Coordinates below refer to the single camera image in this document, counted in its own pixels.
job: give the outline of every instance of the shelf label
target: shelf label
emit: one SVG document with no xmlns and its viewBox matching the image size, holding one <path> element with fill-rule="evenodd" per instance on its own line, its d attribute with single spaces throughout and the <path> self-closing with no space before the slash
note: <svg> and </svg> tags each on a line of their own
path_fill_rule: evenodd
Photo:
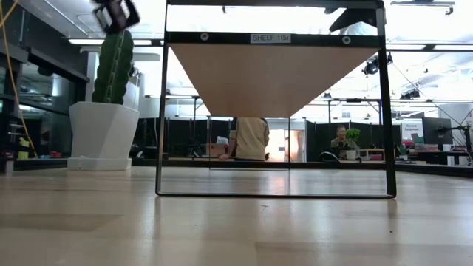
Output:
<svg viewBox="0 0 473 266">
<path fill-rule="evenodd" d="M 252 44 L 290 44 L 290 34 L 251 34 Z"/>
</svg>

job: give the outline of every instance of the potted cactus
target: potted cactus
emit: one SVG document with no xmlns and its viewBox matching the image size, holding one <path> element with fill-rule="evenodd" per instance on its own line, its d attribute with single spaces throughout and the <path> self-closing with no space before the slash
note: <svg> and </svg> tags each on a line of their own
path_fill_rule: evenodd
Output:
<svg viewBox="0 0 473 266">
<path fill-rule="evenodd" d="M 132 146 L 140 113 L 123 106 L 133 59 L 132 34 L 109 34 L 101 46 L 92 102 L 69 108 L 72 156 L 69 170 L 119 171 L 131 168 Z"/>
</svg>

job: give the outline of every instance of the man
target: man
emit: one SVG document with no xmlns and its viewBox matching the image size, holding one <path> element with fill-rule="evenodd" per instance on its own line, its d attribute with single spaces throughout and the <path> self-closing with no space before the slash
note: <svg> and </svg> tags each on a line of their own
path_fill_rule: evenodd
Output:
<svg viewBox="0 0 473 266">
<path fill-rule="evenodd" d="M 337 137 L 330 142 L 330 147 L 340 151 L 338 157 L 341 159 L 347 159 L 346 149 L 358 149 L 358 146 L 353 140 L 347 139 L 347 129 L 344 125 L 337 126 Z"/>
<path fill-rule="evenodd" d="M 269 128 L 264 118 L 234 118 L 227 154 L 219 159 L 228 160 L 236 149 L 235 160 L 265 161 L 268 142 Z"/>
</svg>

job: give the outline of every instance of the cactus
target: cactus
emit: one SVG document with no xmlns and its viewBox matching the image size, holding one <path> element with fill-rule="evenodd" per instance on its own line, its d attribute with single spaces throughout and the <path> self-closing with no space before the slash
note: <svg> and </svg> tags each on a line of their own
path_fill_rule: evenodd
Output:
<svg viewBox="0 0 473 266">
<path fill-rule="evenodd" d="M 133 59 L 132 34 L 125 30 L 109 34 L 101 46 L 92 101 L 123 104 Z"/>
</svg>

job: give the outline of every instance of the computer monitor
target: computer monitor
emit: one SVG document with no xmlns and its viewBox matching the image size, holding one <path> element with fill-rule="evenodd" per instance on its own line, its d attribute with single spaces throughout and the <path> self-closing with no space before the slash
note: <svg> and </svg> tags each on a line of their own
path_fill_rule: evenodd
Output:
<svg viewBox="0 0 473 266">
<path fill-rule="evenodd" d="M 449 129 L 452 123 L 448 118 L 422 118 L 423 142 L 425 144 L 453 144 L 452 133 L 439 129 Z"/>
</svg>

